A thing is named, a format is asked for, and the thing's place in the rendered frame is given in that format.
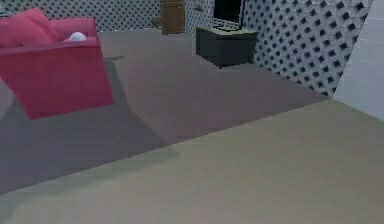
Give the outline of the black television set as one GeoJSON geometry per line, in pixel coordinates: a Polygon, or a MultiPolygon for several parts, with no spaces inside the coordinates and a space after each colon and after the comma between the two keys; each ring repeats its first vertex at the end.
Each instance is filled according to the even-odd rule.
{"type": "Polygon", "coordinates": [[[222,31],[238,31],[242,27],[244,0],[214,0],[213,27],[222,31]]]}

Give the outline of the brown wooden door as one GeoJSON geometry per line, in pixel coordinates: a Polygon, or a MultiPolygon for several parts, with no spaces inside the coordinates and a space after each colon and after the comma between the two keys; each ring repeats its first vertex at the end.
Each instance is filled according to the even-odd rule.
{"type": "Polygon", "coordinates": [[[160,0],[162,34],[180,34],[185,31],[184,0],[160,0]]]}

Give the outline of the red cushion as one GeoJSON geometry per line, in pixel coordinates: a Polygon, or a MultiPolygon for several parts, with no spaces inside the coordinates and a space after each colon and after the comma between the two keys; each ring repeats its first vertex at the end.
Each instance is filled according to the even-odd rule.
{"type": "Polygon", "coordinates": [[[39,8],[32,8],[0,19],[0,48],[58,42],[59,37],[39,8]]]}

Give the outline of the red sofa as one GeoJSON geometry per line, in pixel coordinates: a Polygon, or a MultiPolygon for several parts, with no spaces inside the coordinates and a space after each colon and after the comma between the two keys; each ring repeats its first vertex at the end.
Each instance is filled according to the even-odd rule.
{"type": "Polygon", "coordinates": [[[0,79],[29,119],[39,119],[114,102],[101,42],[92,18],[51,22],[60,40],[0,49],[0,79]],[[81,32],[86,41],[70,41],[81,32]]]}

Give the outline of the dark green television stand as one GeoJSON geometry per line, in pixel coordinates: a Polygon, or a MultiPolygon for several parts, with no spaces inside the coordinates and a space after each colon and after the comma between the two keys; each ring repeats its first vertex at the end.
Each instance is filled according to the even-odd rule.
{"type": "Polygon", "coordinates": [[[196,28],[196,54],[222,68],[252,63],[257,32],[253,30],[222,31],[216,28],[196,28]]]}

